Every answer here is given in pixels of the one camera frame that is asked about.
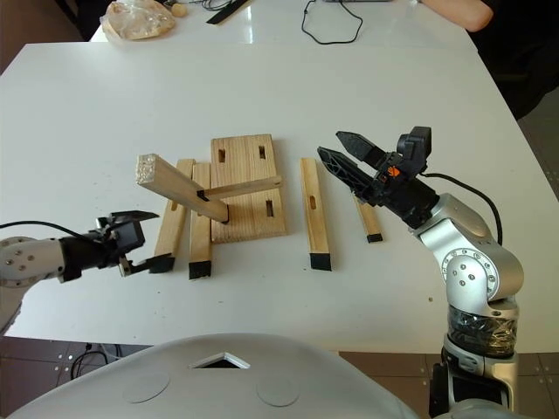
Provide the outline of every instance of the triangular opening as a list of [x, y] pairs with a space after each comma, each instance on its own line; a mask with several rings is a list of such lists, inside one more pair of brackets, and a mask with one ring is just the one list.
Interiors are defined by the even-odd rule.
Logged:
[[232, 362], [229, 362], [228, 360], [223, 359], [223, 360], [212, 362], [208, 365], [204, 365], [203, 367], [199, 367], [199, 368], [239, 368], [239, 366], [233, 364]]
[[201, 369], [201, 368], [236, 368], [236, 369], [247, 369], [251, 365], [238, 358], [233, 354], [228, 352], [222, 352], [221, 354], [215, 354], [204, 358], [198, 362], [194, 362], [189, 365], [189, 368]]

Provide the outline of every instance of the plastic bag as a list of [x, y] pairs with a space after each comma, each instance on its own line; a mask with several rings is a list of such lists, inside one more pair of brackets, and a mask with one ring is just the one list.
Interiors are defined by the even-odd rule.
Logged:
[[107, 7], [101, 27], [108, 38], [123, 39], [158, 37], [175, 26], [175, 18], [155, 0], [118, 0]]

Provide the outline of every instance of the person's arm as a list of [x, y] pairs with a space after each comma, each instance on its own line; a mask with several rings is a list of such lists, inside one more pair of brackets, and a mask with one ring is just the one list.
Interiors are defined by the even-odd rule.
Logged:
[[493, 10], [481, 0], [423, 0], [439, 15], [470, 32], [481, 31], [493, 19]]

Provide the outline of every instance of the white table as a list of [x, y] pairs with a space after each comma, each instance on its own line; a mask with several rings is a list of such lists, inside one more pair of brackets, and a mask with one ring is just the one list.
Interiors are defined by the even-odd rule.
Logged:
[[[12, 336], [155, 344], [244, 331], [335, 349], [437, 352], [446, 301], [431, 253], [386, 209], [377, 211], [385, 241], [367, 244], [349, 190], [322, 170], [335, 271], [312, 271], [299, 176], [299, 159], [318, 158], [318, 146], [342, 150], [339, 129], [393, 150], [401, 133], [427, 125], [430, 170], [495, 200], [505, 245], [524, 265], [518, 349], [559, 350], [557, 201], [475, 52], [28, 45], [0, 83], [2, 222], [41, 219], [85, 231], [110, 211], [161, 214], [165, 200], [134, 183], [138, 154], [208, 161], [211, 138], [271, 133], [289, 229], [286, 237], [214, 246], [212, 277], [197, 282], [186, 272], [188, 240], [170, 274], [92, 270], [65, 285], [44, 281], [26, 295]], [[429, 184], [493, 226], [477, 197]], [[159, 224], [144, 223], [147, 243], [134, 260], [151, 256]], [[30, 226], [2, 234], [57, 233]]]
[[[187, 4], [189, 15], [176, 20], [167, 42], [217, 44], [295, 44], [314, 41], [300, 30], [307, 0], [252, 0], [220, 25], [205, 23], [216, 12]], [[475, 49], [466, 31], [411, 0], [347, 3], [363, 18], [356, 45]], [[338, 3], [311, 4], [305, 27], [318, 39], [351, 39], [359, 24]], [[99, 28], [92, 41], [107, 41]]]

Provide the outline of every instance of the person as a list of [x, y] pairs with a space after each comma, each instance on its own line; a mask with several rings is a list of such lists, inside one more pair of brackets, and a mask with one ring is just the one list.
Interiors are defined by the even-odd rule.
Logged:
[[465, 28], [518, 120], [559, 86], [556, 0], [423, 0]]

